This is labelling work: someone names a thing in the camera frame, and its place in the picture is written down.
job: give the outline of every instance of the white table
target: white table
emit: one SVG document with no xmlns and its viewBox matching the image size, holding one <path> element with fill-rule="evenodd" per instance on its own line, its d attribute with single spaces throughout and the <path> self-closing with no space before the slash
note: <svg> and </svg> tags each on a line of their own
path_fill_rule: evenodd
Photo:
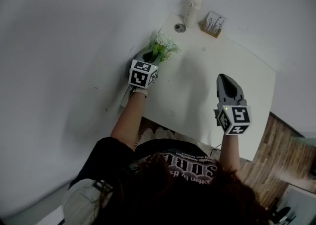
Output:
<svg viewBox="0 0 316 225">
<path fill-rule="evenodd" d="M 177 23 L 182 23 L 181 18 L 171 14 L 161 32 L 180 43 L 182 52 L 159 65 L 144 117 L 216 147 L 223 136 L 213 111 L 218 103 L 216 79 L 224 73 L 241 85 L 251 106 L 252 125 L 240 135 L 239 149 L 242 158 L 253 160 L 269 115 L 275 73 L 223 34 L 216 39 L 198 25 L 177 33 L 173 28 Z"/>
</svg>

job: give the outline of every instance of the cable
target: cable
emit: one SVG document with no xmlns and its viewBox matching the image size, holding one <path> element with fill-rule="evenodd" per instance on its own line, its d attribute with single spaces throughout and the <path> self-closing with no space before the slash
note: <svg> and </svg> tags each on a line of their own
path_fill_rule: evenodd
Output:
<svg viewBox="0 0 316 225">
<path fill-rule="evenodd" d="M 218 148 L 220 145 L 221 145 L 221 144 L 219 144 L 218 146 L 216 146 L 216 148 L 214 148 L 214 149 L 211 151 L 210 157 L 212 156 L 212 153 L 213 153 L 214 150 L 220 150 L 220 151 L 221 151 L 221 149 Z"/>
</svg>

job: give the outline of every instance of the wooden floor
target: wooden floor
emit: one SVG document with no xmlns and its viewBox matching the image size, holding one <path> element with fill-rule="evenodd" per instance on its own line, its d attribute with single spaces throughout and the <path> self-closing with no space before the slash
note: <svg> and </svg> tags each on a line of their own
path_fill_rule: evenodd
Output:
<svg viewBox="0 0 316 225">
<path fill-rule="evenodd" d="M 140 133 L 157 126 L 143 119 Z M 241 180 L 254 189 L 264 207 L 269 207 L 275 197 L 282 197 L 289 183 L 316 193 L 316 183 L 309 177 L 316 148 L 294 137 L 298 135 L 291 128 L 269 116 L 254 160 L 241 160 Z M 218 159 L 219 151 L 214 151 L 212 158 Z"/>
</svg>

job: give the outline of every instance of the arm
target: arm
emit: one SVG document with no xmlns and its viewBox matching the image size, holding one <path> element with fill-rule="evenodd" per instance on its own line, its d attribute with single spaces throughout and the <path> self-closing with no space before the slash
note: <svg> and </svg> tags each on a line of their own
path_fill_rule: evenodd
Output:
<svg viewBox="0 0 316 225">
<path fill-rule="evenodd" d="M 134 150 L 144 108 L 145 95 L 135 93 L 115 124 L 110 137 L 119 140 Z"/>
<path fill-rule="evenodd" d="M 240 170 L 240 157 L 237 135 L 223 135 L 219 162 L 222 164 L 224 169 L 236 171 L 236 175 L 238 176 Z"/>
</svg>

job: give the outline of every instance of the white wall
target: white wall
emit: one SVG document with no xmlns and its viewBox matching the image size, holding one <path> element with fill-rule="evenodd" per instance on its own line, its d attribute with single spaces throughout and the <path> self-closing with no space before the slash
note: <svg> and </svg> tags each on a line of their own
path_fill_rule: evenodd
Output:
<svg viewBox="0 0 316 225">
<path fill-rule="evenodd" d="M 64 214 L 59 207 L 68 187 L 69 184 L 64 185 L 35 205 L 4 219 L 3 223 L 5 225 L 37 225 L 42 221 L 41 224 L 48 225 L 47 219 L 52 218 L 53 225 L 57 225 L 64 218 Z"/>
<path fill-rule="evenodd" d="M 183 1 L 175 1 L 183 13 Z M 223 35 L 276 71 L 271 111 L 316 137 L 316 0 L 203 1 L 201 19 L 209 10 L 225 16 Z"/>
<path fill-rule="evenodd" d="M 0 216 L 73 178 L 169 0 L 0 0 Z"/>
</svg>

